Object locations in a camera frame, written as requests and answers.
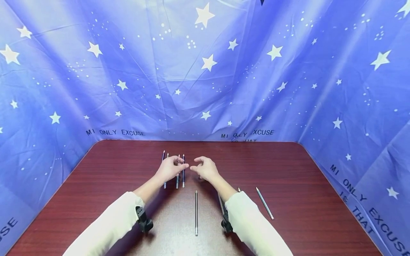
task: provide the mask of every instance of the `finger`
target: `finger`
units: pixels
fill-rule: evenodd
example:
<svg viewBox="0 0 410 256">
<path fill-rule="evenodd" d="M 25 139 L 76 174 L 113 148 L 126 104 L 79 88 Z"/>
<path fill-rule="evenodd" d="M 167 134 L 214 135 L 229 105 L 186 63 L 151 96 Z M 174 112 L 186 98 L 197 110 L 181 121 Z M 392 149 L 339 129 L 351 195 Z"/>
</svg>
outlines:
<svg viewBox="0 0 410 256">
<path fill-rule="evenodd" d="M 200 156 L 194 159 L 195 162 L 205 162 L 205 160 L 207 159 L 207 157 L 205 156 Z"/>
<path fill-rule="evenodd" d="M 183 169 L 187 169 L 188 167 L 189 167 L 189 164 L 187 163 L 178 165 L 177 166 L 178 173 L 180 173 Z"/>
<path fill-rule="evenodd" d="M 191 169 L 191 171 L 194 171 L 194 172 L 198 172 L 198 166 L 191 166 L 190 167 L 190 169 Z"/>
<path fill-rule="evenodd" d="M 183 162 L 184 162 L 184 160 L 183 160 L 182 158 L 178 157 L 178 156 L 170 156 L 169 158 L 170 158 L 173 162 L 180 162 L 180 163 L 183 163 Z"/>
</svg>

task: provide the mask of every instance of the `reddish brown table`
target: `reddish brown table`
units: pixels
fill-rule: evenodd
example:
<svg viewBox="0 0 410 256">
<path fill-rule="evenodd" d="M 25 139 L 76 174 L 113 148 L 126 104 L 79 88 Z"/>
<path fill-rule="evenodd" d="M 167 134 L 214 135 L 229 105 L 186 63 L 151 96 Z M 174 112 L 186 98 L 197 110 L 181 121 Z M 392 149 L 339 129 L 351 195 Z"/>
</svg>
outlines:
<svg viewBox="0 0 410 256">
<path fill-rule="evenodd" d="M 9 252 L 62 255 L 75 238 L 115 199 L 147 181 L 162 151 L 212 158 L 226 180 L 240 187 L 271 221 L 295 256 L 380 255 L 304 148 L 296 143 L 159 142 L 105 140 L 92 147 Z M 216 191 L 186 172 L 186 187 L 175 180 L 160 189 L 147 208 L 154 221 L 148 236 L 137 227 L 108 255 L 252 255 L 236 235 L 225 236 Z M 199 235 L 195 236 L 195 190 Z"/>
</svg>

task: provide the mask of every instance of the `white star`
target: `white star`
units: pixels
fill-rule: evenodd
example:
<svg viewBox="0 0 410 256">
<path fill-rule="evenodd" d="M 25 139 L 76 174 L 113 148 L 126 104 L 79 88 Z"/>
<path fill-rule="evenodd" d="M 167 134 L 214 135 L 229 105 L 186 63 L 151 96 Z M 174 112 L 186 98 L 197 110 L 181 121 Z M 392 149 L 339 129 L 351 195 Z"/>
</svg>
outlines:
<svg viewBox="0 0 410 256">
<path fill-rule="evenodd" d="M 212 66 L 216 65 L 218 62 L 214 61 L 214 55 L 212 54 L 211 57 L 207 58 L 202 58 L 204 61 L 204 65 L 202 66 L 201 69 L 207 68 L 209 71 L 211 71 Z"/>
<path fill-rule="evenodd" d="M 285 88 L 286 84 L 287 84 L 287 82 L 286 83 L 282 82 L 282 85 L 280 87 L 278 87 L 277 90 L 279 90 L 279 92 L 281 92 Z"/>
<path fill-rule="evenodd" d="M 406 17 L 406 15 L 410 12 L 410 0 L 407 0 L 403 7 L 397 11 L 397 13 L 402 11 L 404 12 L 404 17 Z"/>
<path fill-rule="evenodd" d="M 209 114 L 209 111 L 208 112 L 202 112 L 202 117 L 201 118 L 205 119 L 205 121 L 206 121 L 208 119 L 208 117 L 211 117 L 211 115 Z"/>
<path fill-rule="evenodd" d="M 374 70 L 378 69 L 378 68 L 379 68 L 381 65 L 383 65 L 383 64 L 390 63 L 390 61 L 387 59 L 387 56 L 389 55 L 389 53 L 390 53 L 391 51 L 392 51 L 392 50 L 387 51 L 387 52 L 385 52 L 385 53 L 379 52 L 379 53 L 377 54 L 377 59 L 376 59 L 375 61 L 373 61 L 372 63 L 370 63 L 370 65 L 374 65 Z"/>
<path fill-rule="evenodd" d="M 14 109 L 18 108 L 17 102 L 15 102 L 14 100 L 11 101 L 10 105 L 12 105 Z"/>
<path fill-rule="evenodd" d="M 125 85 L 125 82 L 121 81 L 120 79 L 118 79 L 117 86 L 121 87 L 122 90 L 128 89 L 128 87 Z"/>
<path fill-rule="evenodd" d="M 20 31 L 20 37 L 28 37 L 31 39 L 31 35 L 33 34 L 32 32 L 28 31 L 28 29 L 23 26 L 23 28 L 17 28 L 18 31 Z"/>
<path fill-rule="evenodd" d="M 232 51 L 235 49 L 235 47 L 237 47 L 239 44 L 237 44 L 236 43 L 236 38 L 234 39 L 234 41 L 229 41 L 229 47 L 228 47 L 228 50 L 229 49 L 232 49 Z"/>
<path fill-rule="evenodd" d="M 6 48 L 4 50 L 0 50 L 0 53 L 6 58 L 7 64 L 10 64 L 11 62 L 17 63 L 20 65 L 20 62 L 17 59 L 17 56 L 20 54 L 18 52 L 13 52 L 9 45 L 6 45 Z"/>
<path fill-rule="evenodd" d="M 98 44 L 94 45 L 92 44 L 92 42 L 88 42 L 90 44 L 90 49 L 88 49 L 87 51 L 94 53 L 94 55 L 98 58 L 99 54 L 103 54 L 100 51 L 100 47 L 98 46 Z"/>
<path fill-rule="evenodd" d="M 214 14 L 209 12 L 209 3 L 207 3 L 204 9 L 197 8 L 196 12 L 198 13 L 198 19 L 196 19 L 195 24 L 202 23 L 205 28 L 208 20 L 215 17 Z"/>
<path fill-rule="evenodd" d="M 335 124 L 335 126 L 333 127 L 333 129 L 336 128 L 336 127 L 340 129 L 340 124 L 341 124 L 342 122 L 343 122 L 343 121 L 342 121 L 342 120 L 339 120 L 339 118 L 337 118 L 336 121 L 333 121 L 333 123 Z"/>
<path fill-rule="evenodd" d="M 50 116 L 50 118 L 52 119 L 51 124 L 54 124 L 55 122 L 57 124 L 59 124 L 60 123 L 60 117 L 61 116 L 58 116 L 57 113 L 54 111 L 54 114 L 52 116 Z"/>
<path fill-rule="evenodd" d="M 276 48 L 274 45 L 272 45 L 272 50 L 267 53 L 267 55 L 271 56 L 271 61 L 273 61 L 276 57 L 282 57 L 280 54 L 280 50 L 282 49 L 283 46 L 280 46 L 279 48 Z"/>
<path fill-rule="evenodd" d="M 400 194 L 400 193 L 397 193 L 396 191 L 394 191 L 393 187 L 387 188 L 387 191 L 389 192 L 389 197 L 394 197 L 396 199 L 397 199 L 397 195 Z"/>
</svg>

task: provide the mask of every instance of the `blue fabric backdrop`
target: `blue fabric backdrop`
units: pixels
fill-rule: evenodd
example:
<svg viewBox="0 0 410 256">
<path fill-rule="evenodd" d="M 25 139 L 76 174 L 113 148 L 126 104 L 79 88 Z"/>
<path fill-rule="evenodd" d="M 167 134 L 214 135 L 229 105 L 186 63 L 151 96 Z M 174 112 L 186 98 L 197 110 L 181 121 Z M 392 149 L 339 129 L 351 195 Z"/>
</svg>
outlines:
<svg viewBox="0 0 410 256">
<path fill-rule="evenodd" d="M 0 255 L 102 139 L 299 142 L 383 254 L 410 255 L 409 12 L 0 0 Z"/>
</svg>

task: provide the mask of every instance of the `right hand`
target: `right hand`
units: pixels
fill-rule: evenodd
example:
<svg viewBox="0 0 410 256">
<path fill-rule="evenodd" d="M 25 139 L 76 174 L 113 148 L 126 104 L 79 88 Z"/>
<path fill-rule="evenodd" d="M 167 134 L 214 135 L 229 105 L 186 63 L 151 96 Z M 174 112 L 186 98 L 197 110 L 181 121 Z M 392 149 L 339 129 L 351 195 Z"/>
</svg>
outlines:
<svg viewBox="0 0 410 256">
<path fill-rule="evenodd" d="M 194 159 L 195 162 L 200 162 L 198 166 L 191 166 L 191 170 L 196 172 L 201 179 L 210 181 L 219 177 L 218 169 L 211 158 L 200 156 Z"/>
</svg>

